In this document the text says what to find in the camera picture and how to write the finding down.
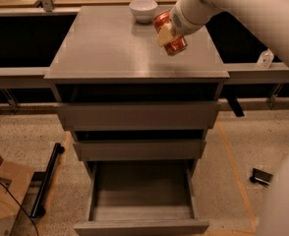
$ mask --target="gray countertop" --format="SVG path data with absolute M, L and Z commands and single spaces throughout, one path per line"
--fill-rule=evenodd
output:
M 156 12 L 169 9 L 159 6 Z M 82 7 L 45 79 L 228 78 L 206 30 L 186 36 L 187 50 L 169 57 L 153 24 L 136 22 L 128 6 Z

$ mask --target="terrazzo floor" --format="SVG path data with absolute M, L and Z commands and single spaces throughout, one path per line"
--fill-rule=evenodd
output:
M 208 236 L 253 235 L 267 189 L 249 181 L 252 169 L 272 174 L 289 154 L 289 103 L 279 102 L 273 110 L 261 101 L 241 105 L 245 117 L 237 118 L 223 102 L 193 175 L 199 217 L 210 223 Z M 43 236 L 75 236 L 74 224 L 86 218 L 89 178 L 71 135 L 63 131 L 53 108 L 0 116 L 0 154 L 6 160 L 45 170 L 55 143 L 62 143 L 66 151 L 51 181 L 46 215 L 36 224 Z M 29 188 L 23 204 L 27 211 L 37 189 Z M 11 235 L 36 235 L 21 212 Z

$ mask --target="gray cabinet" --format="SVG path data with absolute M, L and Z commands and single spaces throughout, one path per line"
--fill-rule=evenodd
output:
M 191 178 L 228 74 L 205 29 L 188 42 L 168 57 L 127 6 L 82 7 L 75 19 L 45 79 L 91 179 L 79 235 L 206 231 Z

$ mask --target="can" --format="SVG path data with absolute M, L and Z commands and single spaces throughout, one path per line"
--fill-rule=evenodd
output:
M 154 18 L 153 24 L 156 32 L 159 32 L 164 24 L 170 23 L 170 11 L 164 11 Z M 174 56 L 187 48 L 185 37 L 179 35 L 175 40 L 164 45 L 164 49 L 169 56 Z

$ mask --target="drawer front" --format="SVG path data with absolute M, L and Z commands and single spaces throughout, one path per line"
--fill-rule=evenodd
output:
M 82 161 L 196 159 L 204 144 L 201 140 L 95 141 L 74 143 L 74 148 Z
M 204 233 L 191 173 L 185 160 L 99 162 L 91 169 L 87 235 L 180 235 Z
M 212 128 L 218 102 L 60 104 L 65 130 Z

